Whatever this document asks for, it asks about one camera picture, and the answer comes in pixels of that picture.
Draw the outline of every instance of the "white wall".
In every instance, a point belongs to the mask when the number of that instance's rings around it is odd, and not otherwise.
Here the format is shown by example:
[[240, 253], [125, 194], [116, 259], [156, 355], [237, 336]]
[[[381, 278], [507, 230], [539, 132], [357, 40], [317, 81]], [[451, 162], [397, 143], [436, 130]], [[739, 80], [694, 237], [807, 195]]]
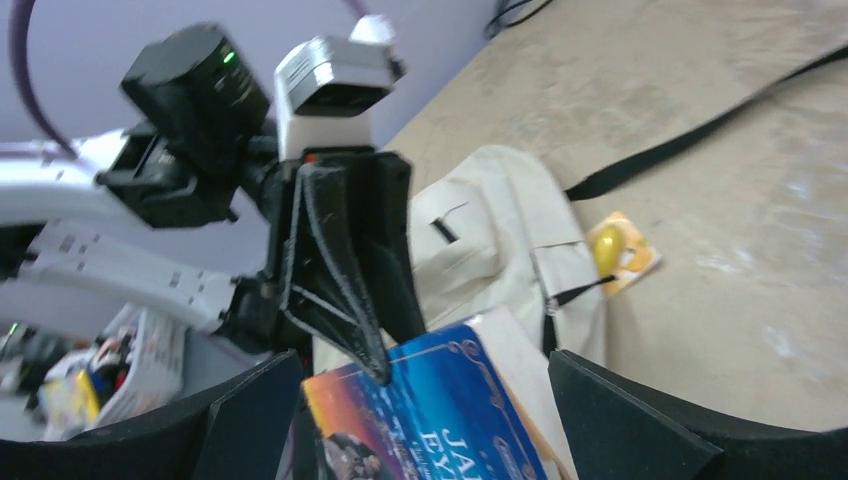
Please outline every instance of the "white wall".
[[[374, 111], [375, 142], [390, 140], [484, 46], [482, 29], [494, 0], [364, 0], [398, 33], [409, 74]], [[0, 0], [0, 49], [7, 50], [11, 0]], [[213, 20], [231, 33], [270, 92], [274, 67], [296, 44], [318, 34], [347, 35], [355, 19], [341, 0], [41, 0], [30, 38], [36, 93], [68, 136], [128, 126], [137, 115], [118, 84], [141, 48], [189, 23]], [[40, 137], [0, 68], [0, 141]], [[103, 233], [201, 268], [250, 271], [264, 259], [266, 227], [238, 198], [241, 219], [194, 231], [151, 232], [94, 225]], [[56, 288], [0, 287], [6, 318], [93, 336], [122, 304], [118, 299]]]

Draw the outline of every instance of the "camera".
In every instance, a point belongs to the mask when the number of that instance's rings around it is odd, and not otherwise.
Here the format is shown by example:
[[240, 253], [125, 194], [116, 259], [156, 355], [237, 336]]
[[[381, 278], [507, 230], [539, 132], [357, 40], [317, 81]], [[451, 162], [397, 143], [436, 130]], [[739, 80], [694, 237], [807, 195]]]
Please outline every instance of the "camera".
[[304, 117], [355, 117], [386, 97], [404, 74], [391, 48], [320, 36], [282, 69], [289, 105]]
[[224, 29], [197, 23], [141, 51], [121, 89], [146, 117], [96, 182], [153, 228], [233, 221], [271, 102]]

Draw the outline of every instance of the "black strap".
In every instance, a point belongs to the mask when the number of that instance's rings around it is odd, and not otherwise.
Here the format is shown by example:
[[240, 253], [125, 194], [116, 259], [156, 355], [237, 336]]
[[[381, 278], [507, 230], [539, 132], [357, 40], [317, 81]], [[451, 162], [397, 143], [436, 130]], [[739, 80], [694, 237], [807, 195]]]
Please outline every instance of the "black strap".
[[842, 47], [819, 57], [817, 60], [813, 60], [812, 62], [766, 85], [742, 100], [740, 103], [736, 104], [736, 106], [730, 108], [712, 120], [695, 127], [682, 135], [672, 138], [671, 140], [630, 155], [629, 157], [621, 159], [598, 170], [586, 177], [582, 182], [566, 190], [565, 194], [568, 196], [569, 200], [576, 202], [578, 200], [588, 200], [590, 198], [600, 197], [601, 195], [609, 193], [630, 181], [632, 178], [641, 175], [657, 165], [671, 160], [677, 155], [689, 150], [715, 133], [731, 120], [735, 119], [748, 107], [753, 106], [766, 96], [774, 93], [777, 88], [785, 85], [790, 80], [825, 65], [839, 60], [845, 60], [846, 58], [848, 58], [848, 44], [843, 45]]
[[556, 315], [556, 311], [566, 303], [574, 300], [580, 295], [583, 295], [590, 289], [613, 280], [615, 280], [614, 275], [607, 275], [606, 277], [596, 280], [588, 285], [572, 288], [571, 290], [557, 293], [556, 295], [545, 299], [545, 319], [542, 323], [542, 353], [544, 353], [546, 357], [549, 357], [551, 352], [559, 348], [557, 346], [559, 341], [557, 340], [556, 328], [554, 328], [554, 315]]
[[432, 222], [430, 222], [430, 225], [435, 228], [437, 232], [439, 232], [439, 235], [441, 235], [446, 242], [453, 243], [459, 240], [459, 237], [456, 236], [456, 233], [454, 233], [453, 230], [448, 227], [448, 224], [445, 223], [442, 218], [437, 218], [433, 220]]

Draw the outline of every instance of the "yellow sticker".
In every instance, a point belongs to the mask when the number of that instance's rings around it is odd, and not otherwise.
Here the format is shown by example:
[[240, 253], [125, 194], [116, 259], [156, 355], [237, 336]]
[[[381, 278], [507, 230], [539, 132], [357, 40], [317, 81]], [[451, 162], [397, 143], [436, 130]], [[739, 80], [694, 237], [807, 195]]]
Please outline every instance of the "yellow sticker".
[[601, 277], [615, 280], [603, 285], [611, 297], [648, 273], [662, 255], [621, 212], [615, 212], [589, 230], [586, 235], [595, 265]]
[[84, 370], [44, 384], [41, 392], [50, 424], [56, 428], [90, 425], [100, 413], [100, 401]]

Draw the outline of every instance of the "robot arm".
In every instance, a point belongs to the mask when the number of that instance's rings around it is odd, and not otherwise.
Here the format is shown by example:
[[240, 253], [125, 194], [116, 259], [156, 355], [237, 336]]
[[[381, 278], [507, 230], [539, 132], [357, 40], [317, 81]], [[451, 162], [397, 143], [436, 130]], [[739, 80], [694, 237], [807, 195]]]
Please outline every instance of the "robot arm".
[[[295, 48], [275, 71], [276, 124], [217, 25], [148, 45], [121, 84], [145, 122], [78, 142], [77, 160], [0, 166], [14, 172], [0, 180], [0, 272], [117, 294], [250, 351], [303, 352], [318, 335], [388, 382], [380, 329], [399, 342], [425, 331], [406, 242], [411, 170], [371, 146], [367, 113], [403, 75], [391, 40], [369, 16], [349, 40]], [[61, 221], [232, 221], [238, 188], [271, 227], [253, 276], [180, 265]]]

